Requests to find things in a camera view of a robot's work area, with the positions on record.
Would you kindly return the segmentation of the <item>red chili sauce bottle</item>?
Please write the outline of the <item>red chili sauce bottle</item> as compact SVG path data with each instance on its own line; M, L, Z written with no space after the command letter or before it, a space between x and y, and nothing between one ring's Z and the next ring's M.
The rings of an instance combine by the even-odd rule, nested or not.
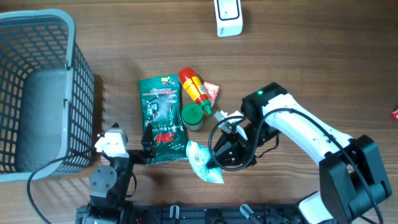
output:
M204 112L211 116L213 114L211 110L211 101L195 71L190 67L185 67L179 71L178 79L189 97L199 105Z

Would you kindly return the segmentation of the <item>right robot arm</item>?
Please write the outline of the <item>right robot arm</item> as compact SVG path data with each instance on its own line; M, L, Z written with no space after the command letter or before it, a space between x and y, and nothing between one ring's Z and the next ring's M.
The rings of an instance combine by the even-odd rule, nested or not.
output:
M327 125L277 83L245 96L235 115L215 114L218 141L209 140L207 168L230 172L256 164L257 149L286 135L316 163L317 192L292 208L271 206L261 217L242 205L254 223L351 223L366 212L380 213L379 204L392 188L377 144L366 135L353 138Z

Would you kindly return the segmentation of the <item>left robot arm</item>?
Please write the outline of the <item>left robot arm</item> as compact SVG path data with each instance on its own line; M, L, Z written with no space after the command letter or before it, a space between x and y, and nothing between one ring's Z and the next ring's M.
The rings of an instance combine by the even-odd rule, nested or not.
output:
M109 165L93 171L90 201L86 207L76 210L76 223L139 223L139 218L134 216L133 203L126 200L127 191L130 180L136 178L134 165L145 165L156 155L152 125L144 129L143 149L128 151L127 142L127 134L118 123L98 135L96 151L109 161Z

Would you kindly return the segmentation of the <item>green 3M gloves package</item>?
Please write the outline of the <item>green 3M gloves package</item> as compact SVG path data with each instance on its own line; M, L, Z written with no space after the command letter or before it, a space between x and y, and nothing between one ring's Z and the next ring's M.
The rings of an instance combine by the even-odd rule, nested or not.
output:
M148 164L183 161L187 135L182 121L181 86L177 75L139 80L142 126L152 125L156 150Z

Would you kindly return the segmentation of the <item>white barcode scanner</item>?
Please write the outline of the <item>white barcode scanner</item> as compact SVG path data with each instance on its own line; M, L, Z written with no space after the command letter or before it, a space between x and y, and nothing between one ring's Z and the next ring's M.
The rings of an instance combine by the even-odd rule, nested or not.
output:
M231 37L242 33L241 0L214 0L214 6L218 37Z

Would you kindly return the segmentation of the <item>red sauce sachet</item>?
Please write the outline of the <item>red sauce sachet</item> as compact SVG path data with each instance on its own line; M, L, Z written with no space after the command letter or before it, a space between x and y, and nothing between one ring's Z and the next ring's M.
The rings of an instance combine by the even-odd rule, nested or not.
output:
M390 117L396 121L398 120L398 107L391 112Z

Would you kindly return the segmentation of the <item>green lid seasoning jar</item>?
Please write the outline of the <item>green lid seasoning jar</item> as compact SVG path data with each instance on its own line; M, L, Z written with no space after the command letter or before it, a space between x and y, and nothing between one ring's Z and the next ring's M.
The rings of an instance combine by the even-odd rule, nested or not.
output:
M191 131L199 130L202 127L203 118L202 108L195 103L187 104L182 109L183 124Z

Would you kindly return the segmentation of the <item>mint wet wipes pack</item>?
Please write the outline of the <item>mint wet wipes pack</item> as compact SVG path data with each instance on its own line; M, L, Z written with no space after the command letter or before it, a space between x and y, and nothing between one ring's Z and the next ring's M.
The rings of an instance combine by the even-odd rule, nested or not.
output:
M199 145L194 141L189 141L186 147L188 161L197 176L212 184L224 184L221 168L207 168L207 163L211 156L206 146Z

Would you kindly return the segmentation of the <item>red white small packet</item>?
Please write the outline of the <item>red white small packet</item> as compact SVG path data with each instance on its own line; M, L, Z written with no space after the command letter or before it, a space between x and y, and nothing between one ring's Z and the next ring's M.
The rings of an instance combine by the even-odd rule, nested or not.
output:
M213 107L215 104L216 97L218 96L218 92L219 92L220 88L219 88L219 86L214 85L209 82L204 82L203 87L204 87L206 94L211 102L211 107Z

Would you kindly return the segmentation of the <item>grey plastic shopping basket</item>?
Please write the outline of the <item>grey plastic shopping basket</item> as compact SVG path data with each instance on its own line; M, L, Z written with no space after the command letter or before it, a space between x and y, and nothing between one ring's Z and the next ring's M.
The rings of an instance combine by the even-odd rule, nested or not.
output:
M1 14L1 182L92 162L95 80L59 9Z

